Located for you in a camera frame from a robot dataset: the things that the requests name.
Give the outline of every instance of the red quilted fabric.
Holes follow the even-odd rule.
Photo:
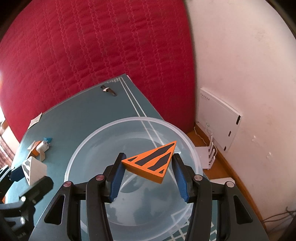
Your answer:
[[[0,72],[1,107],[19,141],[40,112],[123,73],[166,121],[193,127],[182,0],[33,0],[0,42]]]

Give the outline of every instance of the transparent plastic container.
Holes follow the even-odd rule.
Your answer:
[[[103,173],[120,152],[127,157],[177,141],[175,153],[202,174],[191,140],[178,128],[163,120],[131,117],[109,123],[90,134],[74,152],[65,181],[87,182]],[[106,204],[114,240],[161,241],[179,229],[190,217],[192,204],[180,197],[171,164],[162,184],[126,171],[118,197]],[[86,205],[81,202],[81,228],[87,233]]]

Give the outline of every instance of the blue object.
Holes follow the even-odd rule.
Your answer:
[[[113,202],[113,200],[118,196],[119,189],[121,186],[121,182],[124,176],[124,172],[126,170],[125,166],[121,163],[122,160],[126,159],[126,155],[123,154],[122,158],[120,160],[120,163],[118,165],[118,168],[116,170],[116,173],[113,177],[112,183],[111,183],[111,191],[110,191],[110,201]]]
[[[44,137],[43,140],[46,141],[49,144],[51,142],[52,138]]]
[[[11,174],[9,176],[10,180],[15,182],[18,182],[24,177],[25,177],[25,174],[24,174],[24,171],[22,170],[22,164],[12,169]]]
[[[179,163],[172,162],[172,168],[174,171],[175,179],[177,182],[177,186],[180,192],[181,197],[184,199],[185,202],[189,201],[189,194],[187,190],[187,182],[185,177],[183,176],[183,172],[181,171],[181,167]]]

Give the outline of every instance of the wooden baseboard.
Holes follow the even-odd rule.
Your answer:
[[[209,138],[201,130],[201,128],[198,127],[197,124],[195,124],[195,130],[196,130],[196,133],[199,134],[205,140],[205,142],[209,145],[209,143],[210,143]],[[244,195],[245,199],[250,204],[250,206],[254,210],[254,212],[257,215],[257,217],[259,218],[259,220],[263,220],[262,215],[261,215],[257,205],[255,204],[254,200],[252,199],[249,191],[247,190],[246,186],[243,184],[243,182],[241,181],[241,179],[239,178],[237,173],[233,170],[231,165],[228,163],[228,161],[225,159],[225,157],[222,155],[222,153],[219,150],[217,152],[216,158],[219,160],[221,165],[223,165],[223,167],[226,170],[226,172],[228,173],[228,175],[235,181],[235,184],[237,185],[237,187],[239,188],[241,193]]]

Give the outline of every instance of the black cable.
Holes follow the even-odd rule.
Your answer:
[[[286,208],[286,212],[272,215],[272,216],[270,216],[270,217],[262,220],[261,222],[264,222],[265,220],[268,220],[268,219],[273,218],[273,217],[276,217],[276,216],[280,216],[280,215],[287,214],[287,213],[291,214],[291,213],[294,213],[294,212],[296,212],[296,210],[294,210],[294,211],[288,211],[287,208]]]
[[[287,218],[287,217],[290,217],[290,214],[289,214],[289,215],[287,215],[287,216],[285,216],[285,217],[283,217],[283,218],[279,218],[279,219],[275,219],[275,220],[270,220],[270,221],[264,221],[264,223],[269,223],[269,222],[280,221],[280,220],[283,220],[283,219],[285,219],[285,218]]]

